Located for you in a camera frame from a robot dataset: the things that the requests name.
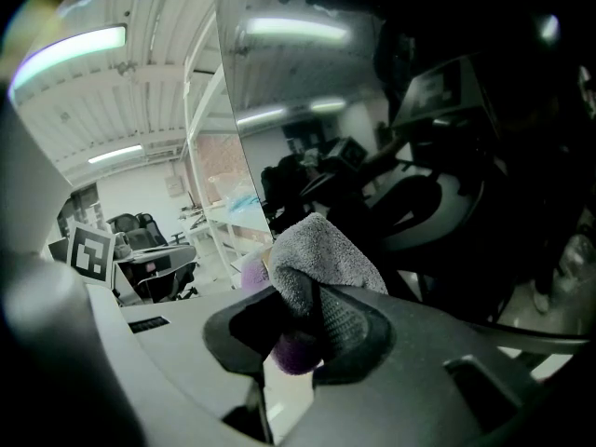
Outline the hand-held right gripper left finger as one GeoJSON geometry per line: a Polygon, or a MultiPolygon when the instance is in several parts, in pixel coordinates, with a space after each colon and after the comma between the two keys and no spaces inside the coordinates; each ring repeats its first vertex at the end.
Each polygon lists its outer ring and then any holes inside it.
{"type": "Polygon", "coordinates": [[[166,321],[135,338],[187,400],[218,420],[239,411],[266,420],[264,361],[282,328],[274,289],[129,306],[121,313],[128,324],[166,321]]]}

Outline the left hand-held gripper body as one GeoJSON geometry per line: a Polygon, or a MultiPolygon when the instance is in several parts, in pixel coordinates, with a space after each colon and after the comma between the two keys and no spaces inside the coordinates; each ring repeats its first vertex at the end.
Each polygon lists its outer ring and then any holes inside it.
{"type": "Polygon", "coordinates": [[[69,224],[66,263],[90,285],[112,289],[115,235],[74,221],[69,224]]]}

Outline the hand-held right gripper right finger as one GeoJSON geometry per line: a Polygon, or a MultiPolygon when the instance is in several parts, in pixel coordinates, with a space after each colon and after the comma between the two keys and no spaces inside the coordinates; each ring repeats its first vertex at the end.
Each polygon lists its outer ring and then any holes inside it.
{"type": "Polygon", "coordinates": [[[321,358],[287,446],[518,446],[542,441],[545,422],[583,430],[563,405],[584,385],[585,337],[464,322],[361,288],[280,300],[321,358]]]}

